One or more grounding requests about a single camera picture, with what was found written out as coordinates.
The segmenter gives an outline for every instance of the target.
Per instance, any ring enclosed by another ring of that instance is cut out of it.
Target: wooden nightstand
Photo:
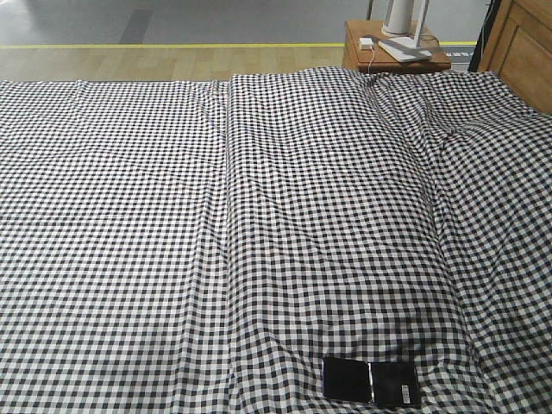
[[[410,63],[397,62],[377,44],[382,39],[388,39],[381,33],[382,25],[382,21],[376,20],[349,20],[345,23],[347,39],[345,40],[342,67],[360,72],[368,72],[368,65],[373,57],[372,51],[360,50],[359,39],[364,36],[371,36],[375,43],[375,58],[370,68],[370,73],[431,73],[450,69],[450,59],[439,47],[437,40],[429,36],[424,36],[421,44],[433,52],[430,60],[419,60],[418,62]]]

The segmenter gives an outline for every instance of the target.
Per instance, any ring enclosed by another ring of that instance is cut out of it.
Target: black phone case
[[[363,361],[324,358],[323,394],[330,399],[369,403],[372,400],[369,365]]]
[[[420,408],[420,388],[413,363],[372,362],[370,370],[373,401],[378,407]]]

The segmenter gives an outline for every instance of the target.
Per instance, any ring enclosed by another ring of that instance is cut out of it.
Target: charger
[[[361,50],[373,50],[373,40],[371,37],[361,37],[359,39],[359,47]]]

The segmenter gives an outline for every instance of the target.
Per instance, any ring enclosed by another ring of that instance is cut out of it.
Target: white stand
[[[381,33],[387,37],[407,36],[412,25],[414,0],[389,0]]]
[[[433,53],[431,53],[429,49],[420,47],[420,36],[422,34],[423,23],[425,22],[425,15],[427,14],[429,3],[430,0],[423,0],[423,4],[420,7],[414,39],[410,37],[394,37],[385,41],[379,41],[381,48],[397,61],[413,62],[431,58]]]
[[[386,41],[379,41],[379,45],[399,62],[426,60],[433,54],[428,49],[417,47],[416,42],[410,37],[393,37]]]

